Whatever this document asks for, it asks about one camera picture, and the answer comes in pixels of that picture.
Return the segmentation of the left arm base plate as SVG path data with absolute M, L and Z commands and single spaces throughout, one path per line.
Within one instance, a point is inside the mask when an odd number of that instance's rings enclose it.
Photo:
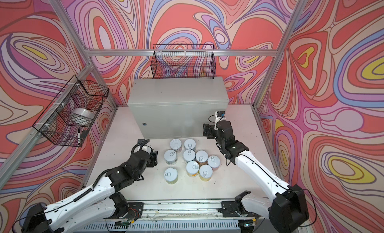
M 128 202 L 119 203 L 115 206 L 116 210 L 110 218 L 112 219 L 128 219 L 137 220 L 142 217 L 144 203 Z

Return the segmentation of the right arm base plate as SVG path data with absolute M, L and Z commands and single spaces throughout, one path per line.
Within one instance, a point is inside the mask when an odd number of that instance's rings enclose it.
M 246 218 L 246 217 L 253 217 L 258 219 L 260 216 L 247 212 L 245 208 L 237 201 L 222 201 L 221 207 L 217 209 L 219 213 L 223 215 L 225 218 Z

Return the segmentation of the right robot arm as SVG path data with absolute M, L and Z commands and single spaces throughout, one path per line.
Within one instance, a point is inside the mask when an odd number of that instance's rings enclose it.
M 268 219 L 279 233 L 292 233 L 310 218 L 304 189 L 290 186 L 262 165 L 249 148 L 237 140 L 230 121 L 203 124 L 203 136 L 214 139 L 220 153 L 250 176 L 266 194 L 266 198 L 244 191 L 234 199 L 234 207 L 221 208 L 223 214 L 246 217 L 255 214 Z

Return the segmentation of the green label can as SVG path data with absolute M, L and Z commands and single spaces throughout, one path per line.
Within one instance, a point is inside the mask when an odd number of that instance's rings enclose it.
M 164 179 L 170 185 L 175 184 L 179 179 L 178 171 L 173 167 L 167 168 L 164 173 Z

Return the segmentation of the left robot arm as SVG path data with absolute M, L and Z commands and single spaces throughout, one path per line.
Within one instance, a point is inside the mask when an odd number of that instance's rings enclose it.
M 142 139 L 132 148 L 129 159 L 121 165 L 102 171 L 94 183 L 59 202 L 32 206 L 23 221 L 23 233 L 73 233 L 98 221 L 124 217 L 130 206 L 120 193 L 134 182 L 144 180 L 147 168 L 158 163 L 158 153 Z

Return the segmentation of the pink label can plain lid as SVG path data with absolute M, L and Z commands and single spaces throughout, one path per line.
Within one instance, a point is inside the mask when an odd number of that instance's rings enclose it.
M 174 150 L 176 153 L 179 153 L 182 151 L 183 144 L 180 139 L 172 139 L 170 142 L 170 148 Z

